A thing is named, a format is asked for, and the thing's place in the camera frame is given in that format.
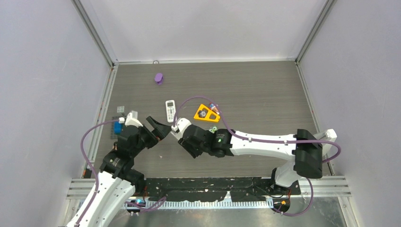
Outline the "white remote control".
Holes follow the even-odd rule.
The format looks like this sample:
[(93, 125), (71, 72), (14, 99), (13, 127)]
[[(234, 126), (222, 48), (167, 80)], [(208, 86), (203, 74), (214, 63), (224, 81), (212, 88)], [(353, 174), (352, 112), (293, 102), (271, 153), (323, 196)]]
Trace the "white remote control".
[(172, 123), (174, 121), (174, 116), (176, 113), (175, 108), (175, 101), (174, 100), (167, 100), (165, 102), (166, 107), (166, 118), (168, 123)]

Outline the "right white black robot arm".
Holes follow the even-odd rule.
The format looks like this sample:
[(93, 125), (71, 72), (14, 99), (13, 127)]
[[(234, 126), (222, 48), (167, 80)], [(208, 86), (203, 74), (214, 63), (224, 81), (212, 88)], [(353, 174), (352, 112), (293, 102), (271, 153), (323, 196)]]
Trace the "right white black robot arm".
[(270, 189), (282, 194), (301, 177), (319, 179), (323, 176), (323, 146), (309, 131), (298, 129), (296, 134), (268, 136), (218, 129), (215, 133), (190, 124), (171, 133), (193, 157), (257, 155), (286, 160), (274, 168)]

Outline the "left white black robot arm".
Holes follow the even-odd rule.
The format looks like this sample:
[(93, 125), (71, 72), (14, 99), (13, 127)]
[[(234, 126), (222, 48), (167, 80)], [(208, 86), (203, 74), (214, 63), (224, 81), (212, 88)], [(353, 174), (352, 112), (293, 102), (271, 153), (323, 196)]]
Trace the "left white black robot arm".
[(146, 120), (153, 130), (131, 113), (115, 120), (121, 126), (117, 141), (104, 157), (94, 186), (67, 226), (107, 227), (131, 196), (144, 192), (144, 174), (133, 169), (134, 159), (142, 150), (157, 145), (171, 131), (169, 125), (161, 124), (151, 116)]

